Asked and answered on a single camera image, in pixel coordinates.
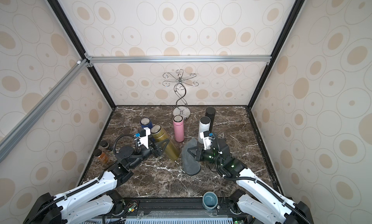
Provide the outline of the white thermos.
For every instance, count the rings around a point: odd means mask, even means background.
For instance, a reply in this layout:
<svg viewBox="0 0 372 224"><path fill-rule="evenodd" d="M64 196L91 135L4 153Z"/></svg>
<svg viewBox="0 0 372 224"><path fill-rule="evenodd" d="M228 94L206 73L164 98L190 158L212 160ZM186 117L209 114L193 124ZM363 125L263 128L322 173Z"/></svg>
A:
<svg viewBox="0 0 372 224"><path fill-rule="evenodd" d="M211 119L207 116L201 117L199 122L198 142L203 144L203 133L209 131Z"/></svg>

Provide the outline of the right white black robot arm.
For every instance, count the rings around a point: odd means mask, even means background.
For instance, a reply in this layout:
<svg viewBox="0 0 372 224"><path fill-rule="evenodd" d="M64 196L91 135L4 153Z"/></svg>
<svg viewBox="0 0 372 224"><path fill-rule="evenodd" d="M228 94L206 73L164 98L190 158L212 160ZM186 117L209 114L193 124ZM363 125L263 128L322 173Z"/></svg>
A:
<svg viewBox="0 0 372 224"><path fill-rule="evenodd" d="M224 139L207 139L207 147L189 141L182 150L183 163L197 166L209 162L225 180L236 182L248 191L232 199L239 212L249 214L263 224L312 224L310 208L304 202L294 202L281 195L253 173L242 161L234 158Z"/></svg>

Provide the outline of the black thermos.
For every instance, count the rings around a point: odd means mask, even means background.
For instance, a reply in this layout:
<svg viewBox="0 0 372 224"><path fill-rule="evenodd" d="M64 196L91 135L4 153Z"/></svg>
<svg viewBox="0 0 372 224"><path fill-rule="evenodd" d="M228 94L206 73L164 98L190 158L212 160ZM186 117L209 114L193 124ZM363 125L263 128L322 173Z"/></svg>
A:
<svg viewBox="0 0 372 224"><path fill-rule="evenodd" d="M216 115L216 109L214 107L208 107L206 109L205 116L210 118L209 132L212 132L215 115Z"/></svg>

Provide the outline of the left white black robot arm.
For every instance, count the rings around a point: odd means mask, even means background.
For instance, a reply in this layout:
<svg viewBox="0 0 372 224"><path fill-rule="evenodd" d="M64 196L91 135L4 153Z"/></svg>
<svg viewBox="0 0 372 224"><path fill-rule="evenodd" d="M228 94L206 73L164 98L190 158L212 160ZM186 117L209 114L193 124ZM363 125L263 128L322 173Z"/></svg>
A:
<svg viewBox="0 0 372 224"><path fill-rule="evenodd" d="M64 193L45 193L37 198L24 220L25 224L78 224L110 213L121 201L115 189L133 176L133 169L149 157L159 157L169 140L152 141L152 137L135 137L135 147L112 147L116 162L98 177Z"/></svg>

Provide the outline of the gold thermos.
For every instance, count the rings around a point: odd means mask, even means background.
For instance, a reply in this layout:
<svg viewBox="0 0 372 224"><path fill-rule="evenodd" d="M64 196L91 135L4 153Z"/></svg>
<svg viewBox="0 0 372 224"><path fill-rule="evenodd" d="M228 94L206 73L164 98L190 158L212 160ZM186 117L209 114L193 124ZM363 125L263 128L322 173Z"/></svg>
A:
<svg viewBox="0 0 372 224"><path fill-rule="evenodd" d="M159 143L161 148L169 159L176 161L179 158L179 150L171 141L169 135L161 125L154 125L151 129L151 135L155 142Z"/></svg>

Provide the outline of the grey wiping cloth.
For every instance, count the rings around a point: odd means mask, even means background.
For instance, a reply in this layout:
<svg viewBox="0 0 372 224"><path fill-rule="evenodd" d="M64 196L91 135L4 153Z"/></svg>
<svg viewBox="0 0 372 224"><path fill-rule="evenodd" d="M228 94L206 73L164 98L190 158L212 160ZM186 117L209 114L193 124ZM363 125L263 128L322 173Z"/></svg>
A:
<svg viewBox="0 0 372 224"><path fill-rule="evenodd" d="M181 151L183 171L190 176L198 174L201 170L200 163L197 162L195 157L188 152L190 148L196 150L197 145L198 141L195 138L192 138L183 146Z"/></svg>

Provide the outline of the pink thermos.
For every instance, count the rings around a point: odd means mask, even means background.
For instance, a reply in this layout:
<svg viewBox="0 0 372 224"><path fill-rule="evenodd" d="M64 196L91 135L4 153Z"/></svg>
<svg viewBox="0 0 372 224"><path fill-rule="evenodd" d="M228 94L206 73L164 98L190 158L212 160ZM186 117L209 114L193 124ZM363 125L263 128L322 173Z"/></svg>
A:
<svg viewBox="0 0 372 224"><path fill-rule="evenodd" d="M174 137L177 142L183 142L184 137L184 118L181 115L173 117Z"/></svg>

